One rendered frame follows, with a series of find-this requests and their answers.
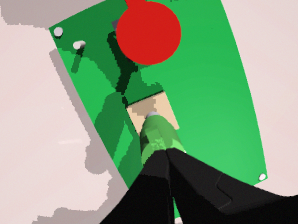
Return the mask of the green circuit board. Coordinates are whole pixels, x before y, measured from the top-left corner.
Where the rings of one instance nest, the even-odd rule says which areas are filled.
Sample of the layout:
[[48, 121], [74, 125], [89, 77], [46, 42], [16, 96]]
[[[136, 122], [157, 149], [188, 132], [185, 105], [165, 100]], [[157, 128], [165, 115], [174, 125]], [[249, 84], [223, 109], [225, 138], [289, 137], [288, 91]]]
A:
[[102, 0], [49, 32], [126, 188], [169, 148], [251, 186], [267, 179], [221, 0]]

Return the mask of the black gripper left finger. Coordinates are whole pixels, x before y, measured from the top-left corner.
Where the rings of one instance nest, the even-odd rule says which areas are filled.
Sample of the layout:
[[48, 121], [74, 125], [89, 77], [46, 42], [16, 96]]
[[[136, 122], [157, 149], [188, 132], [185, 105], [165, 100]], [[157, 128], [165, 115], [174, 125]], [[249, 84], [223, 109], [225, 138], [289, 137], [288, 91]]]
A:
[[116, 208], [100, 224], [176, 224], [169, 161], [156, 151]]

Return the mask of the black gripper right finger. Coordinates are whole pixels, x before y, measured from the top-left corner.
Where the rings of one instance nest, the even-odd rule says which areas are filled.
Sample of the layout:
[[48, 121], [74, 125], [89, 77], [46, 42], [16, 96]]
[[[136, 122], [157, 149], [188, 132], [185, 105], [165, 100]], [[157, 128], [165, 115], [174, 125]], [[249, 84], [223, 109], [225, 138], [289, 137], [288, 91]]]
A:
[[165, 155], [182, 224], [298, 224], [298, 194], [258, 189], [176, 148]]

